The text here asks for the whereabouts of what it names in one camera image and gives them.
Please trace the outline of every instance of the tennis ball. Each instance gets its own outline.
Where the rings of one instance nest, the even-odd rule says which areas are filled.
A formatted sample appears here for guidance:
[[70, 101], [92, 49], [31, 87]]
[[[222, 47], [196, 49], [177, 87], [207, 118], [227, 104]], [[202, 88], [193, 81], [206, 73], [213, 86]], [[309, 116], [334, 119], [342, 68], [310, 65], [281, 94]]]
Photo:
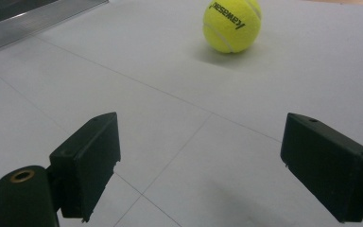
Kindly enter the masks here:
[[205, 10], [206, 41], [222, 53], [247, 49], [261, 28], [261, 8], [255, 0], [214, 0]]

